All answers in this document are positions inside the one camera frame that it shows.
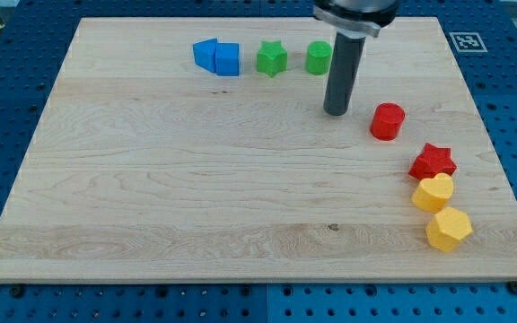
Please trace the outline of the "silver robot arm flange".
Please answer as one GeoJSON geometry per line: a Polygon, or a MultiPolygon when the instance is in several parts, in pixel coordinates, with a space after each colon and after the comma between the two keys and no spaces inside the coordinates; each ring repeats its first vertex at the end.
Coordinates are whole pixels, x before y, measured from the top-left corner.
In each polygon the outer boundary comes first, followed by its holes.
{"type": "Polygon", "coordinates": [[[400,0],[314,0],[313,17],[351,39],[377,38],[393,22],[400,0]]]}

